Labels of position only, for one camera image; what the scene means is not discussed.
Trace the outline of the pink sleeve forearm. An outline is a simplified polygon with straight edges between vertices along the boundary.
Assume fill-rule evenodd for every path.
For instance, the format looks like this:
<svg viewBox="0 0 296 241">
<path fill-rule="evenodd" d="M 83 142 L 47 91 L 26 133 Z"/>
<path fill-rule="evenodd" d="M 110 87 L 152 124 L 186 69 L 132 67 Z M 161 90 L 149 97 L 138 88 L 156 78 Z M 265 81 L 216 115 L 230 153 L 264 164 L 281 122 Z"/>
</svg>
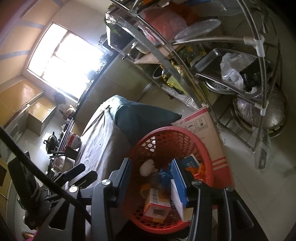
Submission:
<svg viewBox="0 0 296 241">
<path fill-rule="evenodd" d="M 37 234 L 37 232 L 35 232 L 35 233 L 23 232 L 22 236 L 25 241 L 34 241 L 36 234 Z"/>
</svg>

